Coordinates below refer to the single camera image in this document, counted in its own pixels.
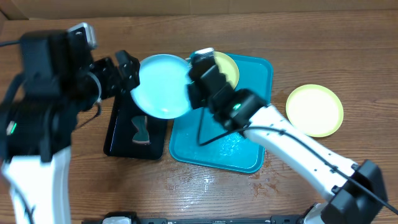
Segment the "light blue plate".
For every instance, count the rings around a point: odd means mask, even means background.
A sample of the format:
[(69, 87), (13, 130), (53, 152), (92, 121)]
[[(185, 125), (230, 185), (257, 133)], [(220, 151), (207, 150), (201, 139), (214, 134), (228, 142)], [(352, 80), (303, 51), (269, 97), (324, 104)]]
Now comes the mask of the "light blue plate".
[(178, 56), (158, 54), (141, 61), (140, 84), (131, 90), (135, 104), (146, 114), (175, 119), (192, 107), (188, 97), (188, 62)]

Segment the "green bow-shaped sponge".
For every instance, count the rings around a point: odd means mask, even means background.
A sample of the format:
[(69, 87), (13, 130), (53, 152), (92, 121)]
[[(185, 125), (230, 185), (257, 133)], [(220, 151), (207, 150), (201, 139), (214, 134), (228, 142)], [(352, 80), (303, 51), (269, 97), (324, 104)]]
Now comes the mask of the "green bow-shaped sponge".
[(142, 145), (150, 144), (149, 132), (147, 130), (147, 116), (135, 116), (131, 121), (137, 131), (132, 137), (133, 143)]

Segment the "yellow-green plate bottom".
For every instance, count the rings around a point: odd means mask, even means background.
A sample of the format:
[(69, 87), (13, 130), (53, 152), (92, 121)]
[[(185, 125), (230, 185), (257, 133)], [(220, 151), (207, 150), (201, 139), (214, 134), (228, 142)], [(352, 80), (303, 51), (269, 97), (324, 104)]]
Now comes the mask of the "yellow-green plate bottom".
[(324, 138), (343, 123), (344, 109), (338, 96), (328, 88), (302, 85), (291, 92), (285, 105), (290, 123), (308, 136)]

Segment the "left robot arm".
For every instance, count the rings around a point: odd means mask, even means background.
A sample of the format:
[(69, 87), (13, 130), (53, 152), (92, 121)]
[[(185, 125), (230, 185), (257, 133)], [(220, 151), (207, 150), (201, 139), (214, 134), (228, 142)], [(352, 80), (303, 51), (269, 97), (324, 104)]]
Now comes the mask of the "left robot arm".
[(23, 70), (1, 103), (1, 175), (17, 223), (70, 223), (68, 173), (78, 114), (139, 85), (140, 63), (124, 50), (94, 60), (93, 29), (28, 32)]

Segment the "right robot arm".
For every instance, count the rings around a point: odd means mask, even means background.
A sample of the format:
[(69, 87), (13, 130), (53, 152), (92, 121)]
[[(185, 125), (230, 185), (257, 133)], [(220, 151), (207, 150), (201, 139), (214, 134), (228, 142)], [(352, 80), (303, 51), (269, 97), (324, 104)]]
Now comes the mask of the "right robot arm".
[(380, 168), (357, 164), (294, 128), (277, 110), (248, 89), (234, 90), (221, 73), (213, 49), (191, 54), (188, 95), (193, 108), (207, 107), (226, 135), (239, 133), (282, 159), (325, 199), (299, 223), (371, 223), (387, 201)]

